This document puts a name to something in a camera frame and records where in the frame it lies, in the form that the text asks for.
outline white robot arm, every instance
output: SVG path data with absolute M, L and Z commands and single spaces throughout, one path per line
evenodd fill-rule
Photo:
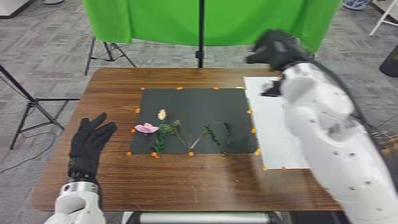
M 385 163 L 353 104 L 319 68 L 298 63 L 282 71 L 287 129 L 300 139 L 314 178 L 351 224 L 398 223 L 398 196 Z
M 86 181 L 70 182 L 60 188 L 53 216 L 44 224 L 104 224 L 97 204 L 97 185 Z
M 113 122 L 101 126 L 104 119 L 104 113 L 92 121 L 86 118 L 81 119 L 77 132 L 70 141 L 67 169 L 70 181 L 60 188 L 60 195 L 54 201 L 54 213 L 44 224 L 106 223 L 99 209 L 101 200 L 95 172 L 101 150 L 111 134 L 117 131 L 117 127 Z

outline flower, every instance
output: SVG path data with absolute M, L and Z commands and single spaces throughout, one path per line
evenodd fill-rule
M 166 117 L 165 109 L 159 110 L 157 112 L 157 119 L 163 120 Z
M 143 125 L 134 126 L 134 130 L 143 134 L 150 134 L 157 131 L 157 127 L 145 123 Z

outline black mat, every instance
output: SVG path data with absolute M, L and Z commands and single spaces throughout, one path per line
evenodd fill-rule
M 159 125 L 157 112 L 166 111 L 166 123 L 180 121 L 186 133 L 195 140 L 204 125 L 209 125 L 221 143 L 221 151 L 227 154 L 252 153 L 257 149 L 255 135 L 252 134 L 250 115 L 246 114 L 246 98 L 241 89 L 147 89 L 141 93 L 141 105 L 136 124 Z M 147 136 L 134 132 L 131 152 L 149 154 L 152 152 L 156 134 Z M 211 136 L 205 135 L 196 143 L 193 152 L 218 154 Z M 161 154 L 186 154 L 188 150 L 175 136 L 168 135 Z

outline light stand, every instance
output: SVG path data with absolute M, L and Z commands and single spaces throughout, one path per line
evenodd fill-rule
M 198 49 L 195 52 L 196 68 L 202 68 L 204 60 L 204 14 L 205 14 L 205 0 L 198 0 Z
M 88 74 L 88 69 L 90 69 L 90 60 L 102 60 L 106 62 L 113 62 L 120 57 L 125 58 L 131 66 L 136 68 L 134 64 L 133 64 L 133 61 L 124 53 L 124 51 L 120 50 L 120 47 L 115 43 L 106 43 L 102 42 L 102 47 L 104 47 L 104 51 L 106 51 L 106 55 L 108 55 L 108 58 L 102 59 L 101 56 L 99 57 L 92 57 L 92 51 L 93 51 L 93 47 L 95 47 L 95 37 L 92 37 L 92 41 L 90 41 L 90 50 L 88 50 L 88 58 L 86 58 L 86 65 L 85 65 L 85 72 L 83 74 L 86 75 Z M 117 50 L 120 52 L 120 56 L 118 57 L 113 57 L 113 54 L 111 54 L 111 50 Z
M 15 92 L 21 94 L 21 96 L 24 97 L 24 99 L 28 100 L 28 104 L 26 104 L 26 109 L 24 109 L 24 112 L 22 112 L 22 118 L 21 118 L 21 122 L 19 122 L 19 125 L 17 125 L 17 130 L 15 130 L 15 134 L 13 134 L 13 138 L 12 138 L 12 143 L 10 143 L 10 147 L 8 149 L 12 150 L 13 149 L 13 145 L 15 145 L 15 140 L 17 140 L 17 137 L 19 137 L 19 134 L 29 130 L 33 130 L 35 128 L 40 128 L 42 126 L 49 125 L 49 124 L 54 124 L 58 126 L 58 128 L 63 130 L 63 126 L 60 125 L 56 119 L 58 119 L 58 115 L 61 113 L 61 110 L 65 108 L 65 104 L 69 101 L 76 101 L 79 99 L 38 99 L 38 98 L 33 98 L 29 93 L 26 92 L 21 84 L 17 83 L 8 71 L 5 70 L 3 66 L 0 65 L 0 72 L 3 73 L 3 76 L 8 80 L 8 82 L 5 81 L 5 83 L 8 84 L 10 88 L 15 90 Z M 56 114 L 54 116 L 51 116 L 51 114 L 47 113 L 45 109 L 42 108 L 38 102 L 47 102 L 47 101 L 63 101 L 63 104 L 60 106 L 60 109 L 56 111 Z M 24 126 L 24 121 L 26 121 L 26 117 L 28 117 L 28 112 L 31 109 L 37 109 L 38 112 L 42 113 L 45 119 L 47 119 L 47 122 L 29 126 L 28 128 L 22 128 Z

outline tripod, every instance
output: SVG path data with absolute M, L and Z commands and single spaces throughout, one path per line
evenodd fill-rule
M 17 125 L 17 130 L 15 130 L 12 143 L 10 143 L 10 147 L 8 147 L 8 149 L 12 150 L 13 149 L 13 145 L 15 145 L 15 140 L 17 140 L 19 134 L 22 132 L 33 130 L 35 128 L 40 128 L 42 126 L 45 126 L 49 124 L 54 124 L 58 126 L 58 128 L 63 130 L 63 126 L 60 125 L 56 119 L 58 119 L 58 116 L 60 116 L 60 113 L 63 111 L 63 108 L 65 108 L 65 105 L 67 105 L 69 101 L 76 101 L 79 99 L 38 99 L 38 98 L 33 98 L 1 65 L 0 65 L 0 72 L 3 73 L 3 76 L 5 76 L 5 78 L 6 78 L 8 82 L 10 82 L 8 83 L 6 80 L 0 77 L 3 82 L 5 82 L 5 84 L 10 86 L 10 88 L 17 92 L 17 94 L 28 100 L 28 104 L 26 104 L 26 108 L 24 108 L 24 112 L 22 112 L 22 118 L 21 118 L 21 122 L 19 122 L 19 125 Z M 47 113 L 45 109 L 42 108 L 42 106 L 38 104 L 38 102 L 47 102 L 47 101 L 54 101 L 54 102 L 63 101 L 63 104 L 60 106 L 60 109 L 56 111 L 54 116 L 51 116 L 51 114 Z M 29 110 L 33 108 L 38 110 L 40 114 L 44 115 L 44 117 L 47 119 L 47 122 L 29 126 L 28 128 L 22 128 L 26 117 L 28 117 L 28 112 L 29 112 Z
M 101 56 L 99 57 L 92 57 L 92 51 L 93 51 L 93 47 L 95 47 L 95 37 L 92 37 L 92 41 L 90 41 L 90 50 L 88 50 L 88 59 L 86 59 L 86 65 L 85 65 L 85 72 L 83 74 L 86 75 L 88 74 L 88 69 L 90 69 L 90 60 L 102 60 L 106 62 L 113 62 L 120 57 L 125 58 L 129 64 L 133 65 L 133 67 L 136 68 L 136 65 L 133 64 L 133 61 L 124 53 L 124 51 L 120 50 L 120 47 L 115 43 L 106 43 L 102 42 L 102 47 L 104 47 L 104 51 L 106 51 L 106 55 L 108 55 L 108 58 L 102 59 Z M 113 57 L 113 54 L 111 54 L 111 47 L 113 49 L 120 52 L 120 56 L 118 57 Z

